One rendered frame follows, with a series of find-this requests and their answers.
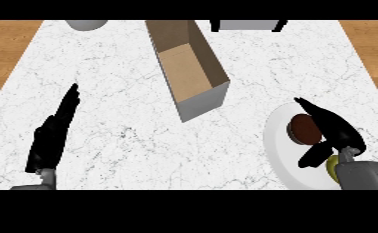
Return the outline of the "yellow-green fruit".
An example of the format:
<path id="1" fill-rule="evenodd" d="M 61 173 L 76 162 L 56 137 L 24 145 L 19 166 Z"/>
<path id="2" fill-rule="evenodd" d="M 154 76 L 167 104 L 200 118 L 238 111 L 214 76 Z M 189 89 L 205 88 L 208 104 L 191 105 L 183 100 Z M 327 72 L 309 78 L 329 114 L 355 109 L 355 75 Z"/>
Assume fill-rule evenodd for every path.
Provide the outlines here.
<path id="1" fill-rule="evenodd" d="M 335 172 L 335 166 L 338 165 L 338 155 L 331 155 L 327 160 L 327 172 L 332 180 L 340 184 L 338 176 Z"/>

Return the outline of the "cardboard box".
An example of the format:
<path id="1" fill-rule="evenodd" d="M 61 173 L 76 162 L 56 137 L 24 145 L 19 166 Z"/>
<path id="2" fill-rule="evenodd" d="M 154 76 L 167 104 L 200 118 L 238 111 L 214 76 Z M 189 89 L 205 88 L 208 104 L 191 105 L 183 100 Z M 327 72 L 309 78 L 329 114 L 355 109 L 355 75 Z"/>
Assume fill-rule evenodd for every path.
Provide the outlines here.
<path id="1" fill-rule="evenodd" d="M 146 20 L 182 122 L 223 105 L 231 79 L 194 20 Z"/>

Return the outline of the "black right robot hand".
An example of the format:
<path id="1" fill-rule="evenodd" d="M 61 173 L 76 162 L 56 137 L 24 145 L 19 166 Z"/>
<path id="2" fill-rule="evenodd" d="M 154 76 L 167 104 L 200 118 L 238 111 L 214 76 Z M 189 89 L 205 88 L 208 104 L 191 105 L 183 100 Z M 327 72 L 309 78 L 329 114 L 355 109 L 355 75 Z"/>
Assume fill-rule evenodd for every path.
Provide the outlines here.
<path id="1" fill-rule="evenodd" d="M 334 154 L 332 149 L 338 151 L 349 149 L 350 156 L 359 156 L 366 151 L 366 144 L 350 123 L 338 114 L 316 106 L 304 98 L 294 98 L 294 100 L 312 116 L 325 137 L 325 141 L 315 144 L 304 153 L 298 160 L 298 167 L 316 168 Z"/>

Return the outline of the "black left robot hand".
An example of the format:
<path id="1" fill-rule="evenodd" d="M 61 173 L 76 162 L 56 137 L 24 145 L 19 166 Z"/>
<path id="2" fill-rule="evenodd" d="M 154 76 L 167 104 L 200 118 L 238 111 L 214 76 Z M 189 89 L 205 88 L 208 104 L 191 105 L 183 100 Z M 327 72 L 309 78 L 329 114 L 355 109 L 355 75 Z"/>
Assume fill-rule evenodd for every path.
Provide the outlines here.
<path id="1" fill-rule="evenodd" d="M 59 164 L 68 129 L 80 104 L 78 95 L 78 84 L 74 83 L 62 98 L 56 113 L 47 117 L 43 125 L 34 131 L 25 166 L 27 173 L 36 173 L 42 169 L 55 169 Z"/>

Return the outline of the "grey round bowl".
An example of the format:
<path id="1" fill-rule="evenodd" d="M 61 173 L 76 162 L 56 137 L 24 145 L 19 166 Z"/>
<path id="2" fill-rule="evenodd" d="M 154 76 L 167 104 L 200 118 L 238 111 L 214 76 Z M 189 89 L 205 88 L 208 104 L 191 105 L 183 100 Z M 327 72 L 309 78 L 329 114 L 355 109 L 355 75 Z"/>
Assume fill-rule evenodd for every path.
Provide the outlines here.
<path id="1" fill-rule="evenodd" d="M 67 23 L 77 31 L 92 31 L 107 24 L 107 20 L 68 20 Z"/>

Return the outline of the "brown cupcake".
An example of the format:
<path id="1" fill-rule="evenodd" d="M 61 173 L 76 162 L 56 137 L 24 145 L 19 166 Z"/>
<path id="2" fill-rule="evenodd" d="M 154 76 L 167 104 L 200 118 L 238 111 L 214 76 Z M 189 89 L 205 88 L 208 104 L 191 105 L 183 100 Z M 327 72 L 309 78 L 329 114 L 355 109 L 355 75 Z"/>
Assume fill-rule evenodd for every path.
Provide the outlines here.
<path id="1" fill-rule="evenodd" d="M 287 132 L 291 140 L 300 145 L 313 145 L 321 142 L 322 133 L 307 114 L 297 114 L 291 118 Z"/>

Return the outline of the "white plate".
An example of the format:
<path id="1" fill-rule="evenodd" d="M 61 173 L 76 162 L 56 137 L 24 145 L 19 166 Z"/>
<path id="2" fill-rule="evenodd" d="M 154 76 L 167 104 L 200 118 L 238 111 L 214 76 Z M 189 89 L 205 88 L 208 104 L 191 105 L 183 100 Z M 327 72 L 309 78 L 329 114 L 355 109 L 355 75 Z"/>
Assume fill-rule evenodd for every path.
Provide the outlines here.
<path id="1" fill-rule="evenodd" d="M 297 103 L 287 103 L 276 108 L 266 121 L 263 143 L 273 171 L 288 189 L 340 190 L 340 184 L 327 172 L 327 163 L 318 168 L 300 168 L 298 160 L 310 149 L 297 144 L 287 132 L 291 118 L 306 111 Z"/>

